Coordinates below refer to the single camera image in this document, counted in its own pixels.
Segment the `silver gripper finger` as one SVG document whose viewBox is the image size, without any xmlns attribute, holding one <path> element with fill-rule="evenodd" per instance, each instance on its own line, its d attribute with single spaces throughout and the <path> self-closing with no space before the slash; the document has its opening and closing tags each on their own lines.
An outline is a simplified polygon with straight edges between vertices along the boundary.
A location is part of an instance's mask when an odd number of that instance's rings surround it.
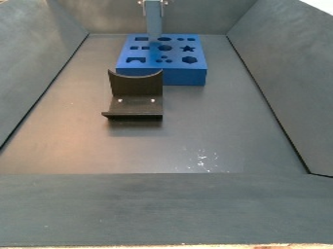
<svg viewBox="0 0 333 249">
<path fill-rule="evenodd" d="M 164 16 L 164 7 L 168 5 L 168 0 L 160 0 L 160 16 Z"/>
<path fill-rule="evenodd" d="M 146 0 L 138 0 L 138 5 L 142 7 L 143 16 L 146 16 Z"/>
</svg>

